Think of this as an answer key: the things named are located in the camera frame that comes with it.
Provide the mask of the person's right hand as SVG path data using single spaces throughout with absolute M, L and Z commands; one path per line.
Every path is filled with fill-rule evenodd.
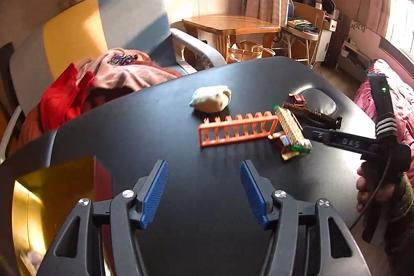
M 359 175 L 359 178 L 357 179 L 357 212 L 361 213 L 374 190 L 368 187 L 366 174 L 364 173 L 362 166 L 357 169 L 357 174 Z M 395 190 L 396 184 L 388 183 L 382 185 L 375 194 L 375 199 L 380 203 L 386 203 L 391 200 Z

